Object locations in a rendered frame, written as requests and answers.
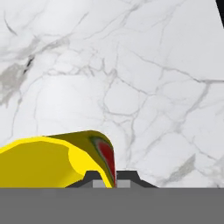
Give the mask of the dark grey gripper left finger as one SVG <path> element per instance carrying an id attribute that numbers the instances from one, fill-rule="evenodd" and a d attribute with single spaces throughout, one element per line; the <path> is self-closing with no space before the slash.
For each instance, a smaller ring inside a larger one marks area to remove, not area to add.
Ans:
<path id="1" fill-rule="evenodd" d="M 98 171 L 87 171 L 84 178 L 72 183 L 68 188 L 106 188 L 110 184 L 110 177 Z"/>

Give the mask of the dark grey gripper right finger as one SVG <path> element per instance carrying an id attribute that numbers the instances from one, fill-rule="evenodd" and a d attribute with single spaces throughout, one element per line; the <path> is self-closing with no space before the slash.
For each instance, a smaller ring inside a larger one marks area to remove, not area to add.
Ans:
<path id="1" fill-rule="evenodd" d="M 117 171 L 116 180 L 118 188 L 156 188 L 155 185 L 140 179 L 137 171 Z"/>

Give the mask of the yellow bowl with red inside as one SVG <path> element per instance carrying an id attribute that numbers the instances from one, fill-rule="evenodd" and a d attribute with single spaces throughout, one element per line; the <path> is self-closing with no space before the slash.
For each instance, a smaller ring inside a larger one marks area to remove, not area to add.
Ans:
<path id="1" fill-rule="evenodd" d="M 99 131 L 33 136 L 0 148 L 0 187 L 66 188 L 87 172 L 116 187 L 114 148 Z"/>

